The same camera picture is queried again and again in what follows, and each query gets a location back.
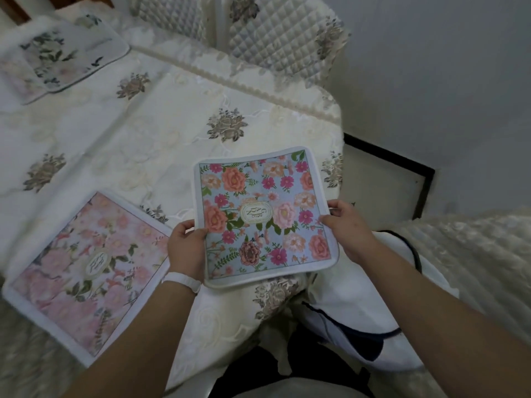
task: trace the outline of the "floor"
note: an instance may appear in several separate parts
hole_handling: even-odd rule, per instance
[[[339,198],[356,208],[374,229],[410,220],[424,177],[345,145]]]

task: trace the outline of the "person's left hand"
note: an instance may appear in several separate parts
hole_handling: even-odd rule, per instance
[[[204,238],[207,229],[195,229],[194,220],[178,224],[168,241],[169,272],[179,272],[203,282],[204,278]]]

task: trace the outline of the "white floral tablecloth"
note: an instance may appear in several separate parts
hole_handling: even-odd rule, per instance
[[[0,112],[0,161],[9,168],[0,173],[0,269],[8,281],[49,229],[95,189],[112,190],[170,227],[192,218],[191,167],[200,159],[303,144],[322,168],[326,197],[338,196],[340,110],[322,88],[306,88],[303,80],[249,66],[100,3],[58,13],[75,19],[87,12],[113,26],[132,51],[61,93]],[[302,274],[228,291],[202,287],[168,387],[228,361],[305,287]],[[72,359],[43,331],[16,313],[0,324],[0,394],[38,389],[40,396],[56,396],[76,375]],[[56,368],[42,372],[42,366]]]

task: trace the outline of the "white wristband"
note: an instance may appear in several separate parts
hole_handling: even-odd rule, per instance
[[[164,281],[177,282],[184,286],[188,286],[195,294],[199,293],[199,288],[201,287],[200,281],[197,281],[194,278],[190,278],[188,275],[180,274],[178,272],[168,272],[163,278],[163,280],[160,282],[163,283]]]

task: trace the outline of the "person's right hand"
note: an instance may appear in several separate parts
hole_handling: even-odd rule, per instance
[[[379,241],[352,204],[329,200],[328,207],[331,215],[321,215],[319,220],[332,230],[349,259],[362,264],[371,251],[378,247]]]

